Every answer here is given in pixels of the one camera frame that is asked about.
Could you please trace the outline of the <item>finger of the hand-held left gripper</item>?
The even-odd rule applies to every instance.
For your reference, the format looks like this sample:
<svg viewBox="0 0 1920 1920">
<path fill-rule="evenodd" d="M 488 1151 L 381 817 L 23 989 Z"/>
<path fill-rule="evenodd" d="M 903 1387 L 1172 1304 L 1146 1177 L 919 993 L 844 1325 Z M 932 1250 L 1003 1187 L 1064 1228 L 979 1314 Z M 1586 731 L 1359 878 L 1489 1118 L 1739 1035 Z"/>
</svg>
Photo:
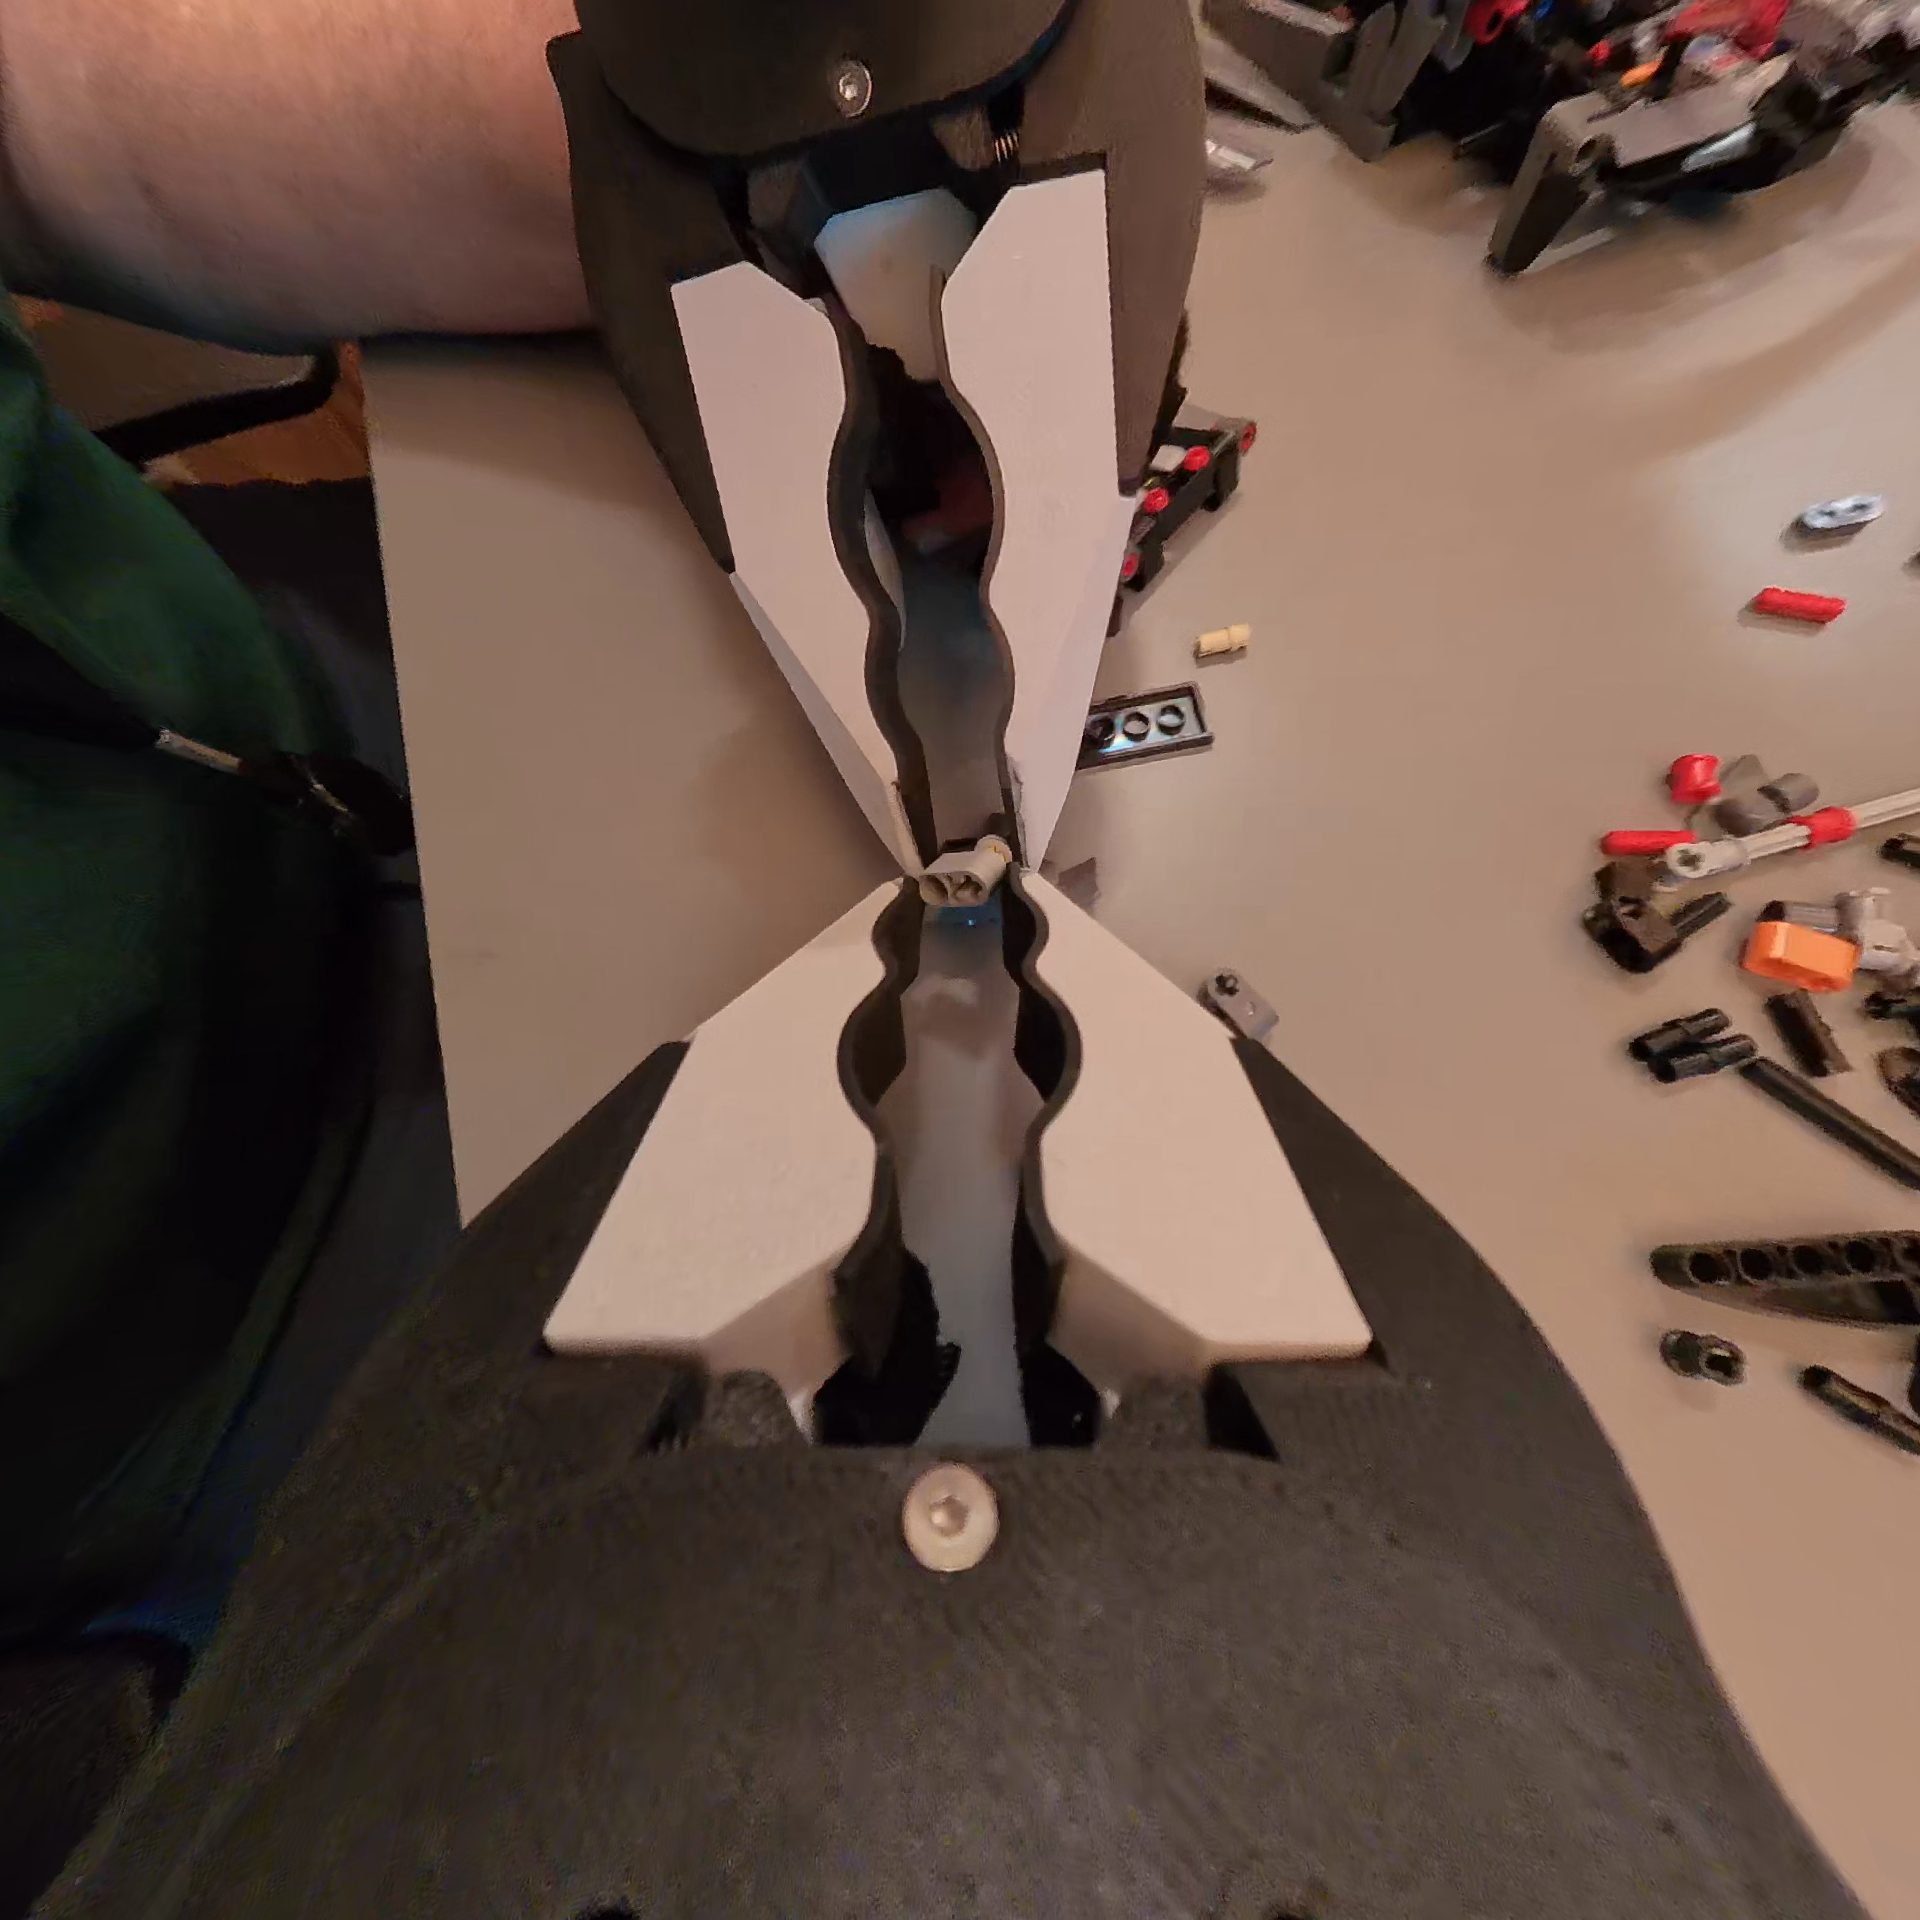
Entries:
<svg viewBox="0 0 1920 1920">
<path fill-rule="evenodd" d="M 853 574 L 853 523 L 830 506 L 844 428 L 839 334 L 760 265 L 676 287 L 679 347 L 726 526 L 726 575 L 899 875 L 923 875 L 894 744 L 870 690 L 871 605 Z"/>
<path fill-rule="evenodd" d="M 939 290 L 939 378 L 985 480 L 979 607 L 1006 665 L 997 726 L 1017 856 L 1064 817 L 1106 650 L 1133 491 L 1114 477 L 1106 171 L 1011 181 Z"/>
</svg>

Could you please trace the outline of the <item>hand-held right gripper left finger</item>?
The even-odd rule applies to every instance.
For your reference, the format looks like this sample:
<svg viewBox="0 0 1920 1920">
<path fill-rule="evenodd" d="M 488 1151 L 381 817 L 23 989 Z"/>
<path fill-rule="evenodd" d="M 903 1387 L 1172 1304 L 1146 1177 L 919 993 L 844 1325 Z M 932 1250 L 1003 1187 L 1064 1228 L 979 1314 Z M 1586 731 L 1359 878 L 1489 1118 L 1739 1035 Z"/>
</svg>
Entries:
<svg viewBox="0 0 1920 1920">
<path fill-rule="evenodd" d="M 919 967 L 923 883 L 894 878 L 659 1049 L 664 1094 L 543 1314 L 549 1356 L 767 1376 L 813 1438 L 923 1438 L 960 1350 L 879 1131 Z"/>
</svg>

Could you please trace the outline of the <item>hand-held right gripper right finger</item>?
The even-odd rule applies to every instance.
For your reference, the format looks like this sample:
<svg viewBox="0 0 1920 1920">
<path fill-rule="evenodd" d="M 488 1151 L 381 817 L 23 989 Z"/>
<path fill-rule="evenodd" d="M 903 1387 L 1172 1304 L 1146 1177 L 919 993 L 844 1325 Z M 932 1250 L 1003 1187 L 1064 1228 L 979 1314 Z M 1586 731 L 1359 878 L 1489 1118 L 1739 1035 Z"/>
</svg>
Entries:
<svg viewBox="0 0 1920 1920">
<path fill-rule="evenodd" d="M 1373 1334 L 1262 1113 L 1248 1044 L 1051 878 L 1011 875 L 1011 1360 L 1033 1445 L 1154 1379 L 1359 1360 Z"/>
</svg>

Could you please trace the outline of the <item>black grey lego assembly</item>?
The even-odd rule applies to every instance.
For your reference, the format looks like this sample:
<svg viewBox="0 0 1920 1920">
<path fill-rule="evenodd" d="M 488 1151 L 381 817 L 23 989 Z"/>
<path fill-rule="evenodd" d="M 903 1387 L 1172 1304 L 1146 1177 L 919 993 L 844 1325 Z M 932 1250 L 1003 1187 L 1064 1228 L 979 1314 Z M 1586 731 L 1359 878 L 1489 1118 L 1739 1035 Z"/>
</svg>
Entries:
<svg viewBox="0 0 1920 1920">
<path fill-rule="evenodd" d="M 1221 420 L 1172 420 L 1146 453 L 1143 491 L 1133 500 L 1133 526 L 1120 552 L 1114 588 L 1143 593 L 1162 574 L 1172 541 L 1196 520 L 1221 513 L 1237 487 L 1240 465 L 1254 445 L 1252 415 Z"/>
</svg>

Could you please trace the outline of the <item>black triangular lego beam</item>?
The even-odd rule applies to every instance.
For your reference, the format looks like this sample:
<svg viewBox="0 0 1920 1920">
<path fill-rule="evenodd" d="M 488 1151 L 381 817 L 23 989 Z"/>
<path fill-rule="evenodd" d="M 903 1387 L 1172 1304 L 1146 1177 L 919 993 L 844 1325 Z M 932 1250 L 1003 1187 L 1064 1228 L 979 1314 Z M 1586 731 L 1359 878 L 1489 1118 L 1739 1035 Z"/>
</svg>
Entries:
<svg viewBox="0 0 1920 1920">
<path fill-rule="evenodd" d="M 1820 1325 L 1920 1325 L 1920 1235 L 1669 1241 L 1643 1256 L 1655 1286 L 1735 1311 Z"/>
</svg>

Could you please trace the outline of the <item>pile of lego pieces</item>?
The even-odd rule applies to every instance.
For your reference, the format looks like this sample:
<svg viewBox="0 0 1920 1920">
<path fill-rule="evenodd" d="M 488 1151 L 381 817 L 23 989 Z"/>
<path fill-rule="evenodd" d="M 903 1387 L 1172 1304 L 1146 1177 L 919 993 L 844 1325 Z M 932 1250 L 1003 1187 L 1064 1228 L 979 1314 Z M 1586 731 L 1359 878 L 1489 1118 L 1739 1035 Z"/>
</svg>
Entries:
<svg viewBox="0 0 1920 1920">
<path fill-rule="evenodd" d="M 1760 753 L 1675 753 L 1667 762 L 1662 789 L 1669 826 L 1596 834 L 1593 903 L 1578 906 L 1578 935 L 1629 976 L 1655 976 L 1675 957 L 1700 951 L 1720 922 L 1729 922 L 1729 883 L 1789 856 L 1873 840 L 1878 864 L 1914 875 L 1914 789 L 1833 802 L 1808 772 L 1769 772 Z M 1838 1016 L 1862 1016 L 1866 1025 L 1886 1025 L 1893 1039 L 1878 1044 L 1873 1072 L 1900 1113 L 1914 1118 L 1914 906 L 1900 906 L 1886 883 L 1848 883 L 1829 903 L 1769 896 L 1739 922 L 1735 976 L 1760 989 L 1745 1016 L 1667 1016 L 1629 1035 L 1625 1056 L 1662 1087 L 1735 1078 L 1833 1143 L 1848 1165 L 1914 1199 L 1914 1143 L 1880 1131 L 1829 1087 L 1853 1072 L 1838 1039 Z"/>
</svg>

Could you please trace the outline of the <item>person's left forearm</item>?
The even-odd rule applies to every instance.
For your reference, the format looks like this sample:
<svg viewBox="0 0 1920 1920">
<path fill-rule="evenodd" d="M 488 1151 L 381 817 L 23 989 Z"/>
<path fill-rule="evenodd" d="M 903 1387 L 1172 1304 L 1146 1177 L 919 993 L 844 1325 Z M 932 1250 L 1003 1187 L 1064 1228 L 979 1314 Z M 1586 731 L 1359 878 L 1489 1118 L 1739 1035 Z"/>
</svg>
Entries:
<svg viewBox="0 0 1920 1920">
<path fill-rule="evenodd" d="M 237 350 L 569 334 L 568 0 L 6 0 L 0 257 Z"/>
</svg>

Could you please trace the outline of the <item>black flat lego plate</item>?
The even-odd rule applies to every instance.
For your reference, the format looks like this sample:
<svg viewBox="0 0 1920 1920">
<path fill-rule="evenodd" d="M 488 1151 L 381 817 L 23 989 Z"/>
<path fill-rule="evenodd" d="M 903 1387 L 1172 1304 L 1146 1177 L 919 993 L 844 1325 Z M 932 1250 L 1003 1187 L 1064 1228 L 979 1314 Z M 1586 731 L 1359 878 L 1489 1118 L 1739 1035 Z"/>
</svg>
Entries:
<svg viewBox="0 0 1920 1920">
<path fill-rule="evenodd" d="M 1200 753 L 1214 749 L 1214 726 L 1200 713 L 1200 690 L 1162 685 L 1143 697 L 1111 697 L 1081 713 L 1076 772 L 1099 766 L 1143 766 L 1162 753 Z"/>
</svg>

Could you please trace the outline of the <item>partly built lego car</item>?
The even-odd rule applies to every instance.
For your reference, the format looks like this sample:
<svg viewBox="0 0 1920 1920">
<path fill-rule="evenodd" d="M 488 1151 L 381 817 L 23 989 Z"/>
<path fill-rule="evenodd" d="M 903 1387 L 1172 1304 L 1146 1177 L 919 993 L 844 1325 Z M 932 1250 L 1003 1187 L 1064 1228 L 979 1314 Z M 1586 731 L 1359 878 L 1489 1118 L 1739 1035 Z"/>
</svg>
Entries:
<svg viewBox="0 0 1920 1920">
<path fill-rule="evenodd" d="M 1829 0 L 1214 0 L 1237 55 L 1353 158 L 1447 138 L 1506 181 L 1489 271 L 1593 223 L 1772 189 L 1914 99 L 1914 5 Z"/>
</svg>

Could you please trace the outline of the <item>person's legs blue pants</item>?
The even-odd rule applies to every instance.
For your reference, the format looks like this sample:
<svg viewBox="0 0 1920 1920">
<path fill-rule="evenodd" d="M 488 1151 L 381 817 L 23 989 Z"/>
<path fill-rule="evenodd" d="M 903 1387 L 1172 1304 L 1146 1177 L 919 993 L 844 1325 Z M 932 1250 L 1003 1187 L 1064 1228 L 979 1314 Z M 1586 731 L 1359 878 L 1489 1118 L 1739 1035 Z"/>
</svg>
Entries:
<svg viewBox="0 0 1920 1920">
<path fill-rule="evenodd" d="M 350 753 L 404 789 L 374 480 L 181 487 L 171 500 L 258 593 L 275 629 L 305 649 L 350 724 Z M 360 1004 L 364 1131 L 347 1199 L 165 1563 L 130 1610 L 115 1616 L 181 1656 L 211 1644 L 258 1515 L 317 1432 L 329 1400 L 459 1241 L 417 864 L 401 864 L 374 890 L 374 989 Z"/>
</svg>

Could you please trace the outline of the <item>brown office chair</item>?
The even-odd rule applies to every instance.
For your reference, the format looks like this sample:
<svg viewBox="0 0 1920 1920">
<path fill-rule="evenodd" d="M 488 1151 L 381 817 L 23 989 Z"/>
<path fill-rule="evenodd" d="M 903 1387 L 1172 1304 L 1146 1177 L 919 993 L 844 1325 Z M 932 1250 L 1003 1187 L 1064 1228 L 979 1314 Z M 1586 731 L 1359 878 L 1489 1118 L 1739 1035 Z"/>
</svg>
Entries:
<svg viewBox="0 0 1920 1920">
<path fill-rule="evenodd" d="M 347 378 L 347 350 L 322 347 L 302 360 L 297 378 L 280 378 L 264 386 L 178 397 L 156 415 L 90 428 L 90 438 L 130 467 L 151 467 L 161 457 L 181 457 L 181 453 L 224 444 L 224 438 L 305 420 L 332 397 L 340 378 Z"/>
</svg>

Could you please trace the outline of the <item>black badge reel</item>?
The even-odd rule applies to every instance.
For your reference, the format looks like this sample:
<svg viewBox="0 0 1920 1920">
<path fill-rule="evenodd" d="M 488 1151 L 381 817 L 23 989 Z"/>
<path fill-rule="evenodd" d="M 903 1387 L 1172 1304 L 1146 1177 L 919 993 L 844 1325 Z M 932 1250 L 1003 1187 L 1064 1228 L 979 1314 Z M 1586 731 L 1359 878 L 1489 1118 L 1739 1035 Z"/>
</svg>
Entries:
<svg viewBox="0 0 1920 1920">
<path fill-rule="evenodd" d="M 161 726 L 156 749 L 219 775 L 250 781 L 255 793 L 264 793 L 270 802 L 280 802 L 287 816 L 364 845 L 374 856 L 401 856 L 417 852 L 417 810 L 411 799 L 374 772 L 364 762 L 350 753 L 224 753 L 211 749 L 187 731 Z"/>
</svg>

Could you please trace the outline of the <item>person's torso green shirt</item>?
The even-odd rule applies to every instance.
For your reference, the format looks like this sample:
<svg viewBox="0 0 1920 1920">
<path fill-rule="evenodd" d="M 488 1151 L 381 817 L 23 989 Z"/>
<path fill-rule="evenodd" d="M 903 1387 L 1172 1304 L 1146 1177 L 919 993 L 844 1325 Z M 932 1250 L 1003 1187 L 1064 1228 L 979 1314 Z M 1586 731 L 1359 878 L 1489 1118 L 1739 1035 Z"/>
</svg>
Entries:
<svg viewBox="0 0 1920 1920">
<path fill-rule="evenodd" d="M 0 1610 L 165 1554 L 340 1205 L 374 864 L 311 658 L 0 330 Z"/>
</svg>

